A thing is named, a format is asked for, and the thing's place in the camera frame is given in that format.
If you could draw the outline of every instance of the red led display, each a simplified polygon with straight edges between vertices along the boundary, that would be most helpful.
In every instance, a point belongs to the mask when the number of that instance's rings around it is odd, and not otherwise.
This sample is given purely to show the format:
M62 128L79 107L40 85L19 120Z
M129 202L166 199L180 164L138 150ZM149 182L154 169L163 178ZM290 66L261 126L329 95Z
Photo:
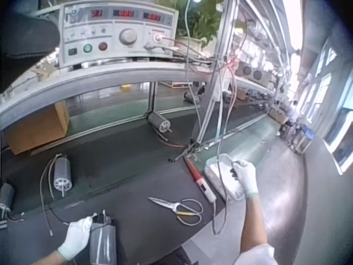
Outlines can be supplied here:
M99 17L101 17L101 15L103 15L103 10L91 10L90 11L90 16L92 17L92 18L99 18Z
M147 19L155 20L155 21L160 21L161 20L160 15L153 14L153 13L144 13L143 14L143 18L147 18Z
M113 16L115 16L115 17L133 17L133 11L131 11L131 10L114 10Z

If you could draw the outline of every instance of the cardboard box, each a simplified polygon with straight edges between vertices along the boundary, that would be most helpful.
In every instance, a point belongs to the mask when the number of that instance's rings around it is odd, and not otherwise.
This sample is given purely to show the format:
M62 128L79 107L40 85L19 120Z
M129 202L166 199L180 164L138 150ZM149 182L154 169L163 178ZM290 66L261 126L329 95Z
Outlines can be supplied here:
M288 121L286 114L275 108L271 108L269 115L280 124L284 124Z
M239 98L240 100L246 100L247 98L247 93L241 89L237 90L237 98Z
M17 155L37 146L65 137L69 115L65 102L38 110L4 131L7 143Z

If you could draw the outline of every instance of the red button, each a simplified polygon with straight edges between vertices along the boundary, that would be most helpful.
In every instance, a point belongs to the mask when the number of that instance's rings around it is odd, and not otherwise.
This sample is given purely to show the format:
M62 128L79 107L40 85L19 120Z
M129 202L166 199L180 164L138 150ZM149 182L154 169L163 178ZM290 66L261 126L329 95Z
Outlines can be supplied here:
M101 50L101 51L105 51L106 48L108 48L108 44L105 43L105 42L102 42L98 45L98 49Z

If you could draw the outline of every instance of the white glove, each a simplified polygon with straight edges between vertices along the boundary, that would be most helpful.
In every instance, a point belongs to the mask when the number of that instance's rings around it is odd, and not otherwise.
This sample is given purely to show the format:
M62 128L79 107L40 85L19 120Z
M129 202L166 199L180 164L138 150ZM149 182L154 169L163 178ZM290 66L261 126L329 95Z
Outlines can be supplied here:
M80 219L77 222L71 222L64 243L57 249L67 261L73 259L87 245L92 226L92 217Z
M249 198L258 194L259 190L256 183L256 169L254 165L245 160L238 160L233 162L233 168L245 190L245 196Z

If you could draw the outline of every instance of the green plant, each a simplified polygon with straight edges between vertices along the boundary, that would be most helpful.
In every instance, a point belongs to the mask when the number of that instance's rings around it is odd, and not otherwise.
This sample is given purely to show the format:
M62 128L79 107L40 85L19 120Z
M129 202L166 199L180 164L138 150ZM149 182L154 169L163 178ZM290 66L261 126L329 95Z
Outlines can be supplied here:
M202 0L195 3L191 0L188 11L188 27L190 37L202 41L202 47L213 40L217 35L220 25L221 13L216 10L216 4L220 0ZM177 37L187 36L184 14L188 0L159 0L158 4L174 8L179 11L178 26L176 28Z

